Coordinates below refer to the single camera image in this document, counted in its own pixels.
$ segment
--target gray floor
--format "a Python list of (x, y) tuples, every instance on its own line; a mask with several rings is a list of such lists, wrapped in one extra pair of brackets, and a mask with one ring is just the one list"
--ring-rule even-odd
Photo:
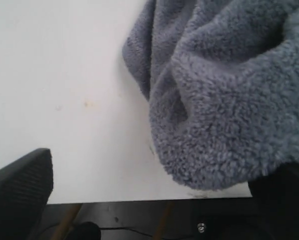
[[(94, 222), (101, 228), (132, 227), (141, 232), (153, 234), (159, 223), (166, 201), (103, 202), (84, 204), (74, 223)], [(61, 221), (70, 204), (48, 205), (43, 213), (38, 233)], [(165, 238), (179, 238), (191, 235), (191, 200), (175, 201), (165, 229)], [(49, 240), (55, 227), (46, 230), (39, 240)], [(102, 240), (149, 240), (125, 230), (102, 232)]]

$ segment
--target fleece fabric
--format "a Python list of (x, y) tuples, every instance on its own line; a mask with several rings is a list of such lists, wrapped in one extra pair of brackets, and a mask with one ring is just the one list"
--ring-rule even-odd
[(299, 0), (149, 0), (123, 58), (179, 184), (224, 189), (299, 162)]

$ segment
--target white desk surface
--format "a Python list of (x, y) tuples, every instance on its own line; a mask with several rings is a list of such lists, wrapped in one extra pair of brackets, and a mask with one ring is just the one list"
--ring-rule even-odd
[(150, 148), (148, 104), (122, 45), (145, 0), (0, 0), (0, 168), (50, 148), (49, 203), (249, 197), (195, 191)]

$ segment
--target table top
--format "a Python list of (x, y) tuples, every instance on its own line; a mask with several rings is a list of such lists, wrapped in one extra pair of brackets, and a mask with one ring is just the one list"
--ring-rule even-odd
[(0, 0), (0, 168), (53, 157), (49, 203), (250, 197), (178, 185), (121, 49), (145, 0)]

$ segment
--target gray sherpa blanket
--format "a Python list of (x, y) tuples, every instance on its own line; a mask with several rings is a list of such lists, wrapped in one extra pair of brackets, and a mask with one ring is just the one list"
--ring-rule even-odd
[(149, 0), (123, 58), (176, 182), (217, 190), (299, 162), (299, 0)]

